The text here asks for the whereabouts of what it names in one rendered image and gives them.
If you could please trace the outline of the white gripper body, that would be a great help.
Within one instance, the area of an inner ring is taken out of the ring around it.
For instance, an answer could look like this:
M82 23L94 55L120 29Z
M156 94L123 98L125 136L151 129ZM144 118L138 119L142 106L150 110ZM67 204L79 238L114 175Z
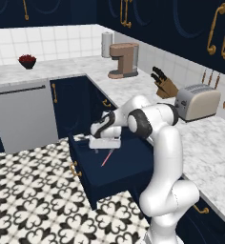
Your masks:
M91 149L119 149L121 140L119 138L95 138L90 136L89 147Z

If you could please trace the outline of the grey dishwasher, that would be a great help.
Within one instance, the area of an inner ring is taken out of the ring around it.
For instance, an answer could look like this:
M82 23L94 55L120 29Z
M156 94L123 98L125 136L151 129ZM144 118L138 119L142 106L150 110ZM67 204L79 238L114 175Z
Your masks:
M0 92L42 85L46 88L0 95L0 137L5 153L18 153L58 140L48 79L0 86Z

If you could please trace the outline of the white paper towel roll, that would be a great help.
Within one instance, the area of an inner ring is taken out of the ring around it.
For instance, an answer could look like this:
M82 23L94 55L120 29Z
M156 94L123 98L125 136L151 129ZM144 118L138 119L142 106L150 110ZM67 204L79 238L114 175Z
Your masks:
M101 39L101 55L104 58L110 58L110 45L113 43L113 34L111 32L103 32Z

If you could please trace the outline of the wooden knife block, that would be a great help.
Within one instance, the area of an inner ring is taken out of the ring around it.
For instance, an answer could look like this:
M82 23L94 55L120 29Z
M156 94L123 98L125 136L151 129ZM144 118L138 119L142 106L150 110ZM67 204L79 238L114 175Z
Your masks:
M153 67L153 73L151 74L151 77L154 79L154 83L158 87L156 94L159 97L162 99L176 97L178 88L161 69L158 67Z

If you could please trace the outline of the pink straw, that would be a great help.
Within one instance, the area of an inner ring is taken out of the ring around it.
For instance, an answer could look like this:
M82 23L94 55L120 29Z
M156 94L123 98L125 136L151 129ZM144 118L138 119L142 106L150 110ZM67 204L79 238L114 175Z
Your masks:
M114 149L110 149L108 155L106 156L106 158L104 159L103 163L101 164L101 167L103 167L106 164L106 162L108 161L108 159L112 155L113 151L114 151Z

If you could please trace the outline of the navy closed drawer front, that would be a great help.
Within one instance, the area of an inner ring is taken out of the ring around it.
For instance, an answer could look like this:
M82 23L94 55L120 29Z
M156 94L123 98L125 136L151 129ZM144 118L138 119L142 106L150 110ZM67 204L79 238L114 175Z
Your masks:
M91 122L98 121L102 112L115 110L115 105L107 98L101 90L99 90L92 81L89 81L90 103L91 103ZM111 103L111 107L105 107L102 101L107 99Z

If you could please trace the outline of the brown coffee machine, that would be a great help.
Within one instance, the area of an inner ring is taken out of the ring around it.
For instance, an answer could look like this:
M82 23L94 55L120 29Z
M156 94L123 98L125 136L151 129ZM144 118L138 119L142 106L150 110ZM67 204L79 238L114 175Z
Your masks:
M117 43L110 45L110 56L112 60L118 61L116 70L110 71L108 77L121 79L138 75L138 50L137 43Z

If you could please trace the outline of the navy open drawer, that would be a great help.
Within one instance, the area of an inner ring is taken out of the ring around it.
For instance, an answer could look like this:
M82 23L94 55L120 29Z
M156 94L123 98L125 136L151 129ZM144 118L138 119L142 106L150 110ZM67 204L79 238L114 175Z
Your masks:
M76 170L82 173L80 182L93 210L98 200L117 193L137 189L143 191L153 174L153 147L146 140L124 128L121 147L113 151L102 166L109 151L95 152L89 140L69 134L69 146Z

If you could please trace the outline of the navy cupboard door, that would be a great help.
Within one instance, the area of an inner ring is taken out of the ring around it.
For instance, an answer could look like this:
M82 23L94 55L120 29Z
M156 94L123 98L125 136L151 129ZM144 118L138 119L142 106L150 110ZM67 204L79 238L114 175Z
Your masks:
M83 75L55 79L50 83L55 84L57 94L57 103L53 102L53 108L58 137L88 132L91 121L88 77Z

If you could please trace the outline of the navy base cupboard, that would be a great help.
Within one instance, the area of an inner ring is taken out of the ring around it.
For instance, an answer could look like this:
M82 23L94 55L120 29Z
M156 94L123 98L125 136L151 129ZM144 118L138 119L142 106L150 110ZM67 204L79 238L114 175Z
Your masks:
M184 244L225 244L225 221L202 196L195 205L201 210L207 207L210 212L201 214L191 207L178 221L177 235Z

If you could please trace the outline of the black bowl of red fruit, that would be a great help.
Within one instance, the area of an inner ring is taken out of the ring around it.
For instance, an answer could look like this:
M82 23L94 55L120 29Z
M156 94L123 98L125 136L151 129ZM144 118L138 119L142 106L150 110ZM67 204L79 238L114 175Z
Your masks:
M18 58L19 63L27 70L31 70L36 63L36 58L30 54L23 54Z

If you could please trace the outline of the silver toaster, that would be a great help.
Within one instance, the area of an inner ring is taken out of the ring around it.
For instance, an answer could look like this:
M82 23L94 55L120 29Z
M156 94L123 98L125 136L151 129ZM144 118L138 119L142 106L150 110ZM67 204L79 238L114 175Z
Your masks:
M181 88L176 95L174 105L179 117L185 122L191 122L214 116L220 96L220 91L206 84L196 84Z

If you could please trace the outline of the navy wall cupboards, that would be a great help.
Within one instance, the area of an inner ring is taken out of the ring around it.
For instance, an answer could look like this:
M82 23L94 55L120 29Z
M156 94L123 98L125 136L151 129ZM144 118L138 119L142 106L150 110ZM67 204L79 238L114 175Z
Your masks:
M0 0L0 29L82 24L225 74L225 0Z

